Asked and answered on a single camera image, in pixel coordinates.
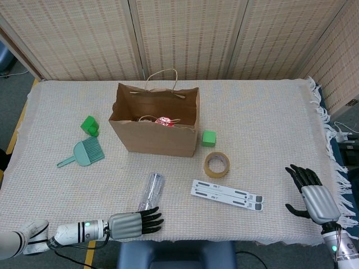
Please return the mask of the right black-silver robot hand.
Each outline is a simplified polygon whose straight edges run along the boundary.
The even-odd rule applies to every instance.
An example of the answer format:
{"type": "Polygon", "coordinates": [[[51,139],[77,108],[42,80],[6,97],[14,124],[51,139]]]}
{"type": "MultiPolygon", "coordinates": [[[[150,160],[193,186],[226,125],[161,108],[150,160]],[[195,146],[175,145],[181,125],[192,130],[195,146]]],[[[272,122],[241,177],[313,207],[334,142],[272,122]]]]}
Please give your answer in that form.
{"type": "Polygon", "coordinates": [[[341,213],[332,194],[314,171],[293,164],[285,170],[292,177],[306,206],[305,210],[297,210],[287,203],[286,208],[291,214],[311,219],[318,225],[339,220],[341,213]]]}

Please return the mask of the left black-silver robot hand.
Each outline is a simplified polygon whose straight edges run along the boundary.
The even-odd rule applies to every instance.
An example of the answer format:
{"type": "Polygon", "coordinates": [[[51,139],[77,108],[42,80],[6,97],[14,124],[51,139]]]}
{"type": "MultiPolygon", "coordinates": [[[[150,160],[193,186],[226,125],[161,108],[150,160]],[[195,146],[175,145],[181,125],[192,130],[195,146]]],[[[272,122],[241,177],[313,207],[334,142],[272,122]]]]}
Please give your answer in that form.
{"type": "Polygon", "coordinates": [[[137,238],[156,233],[164,219],[159,207],[132,213],[112,215],[108,220],[109,237],[114,240],[137,238]]]}

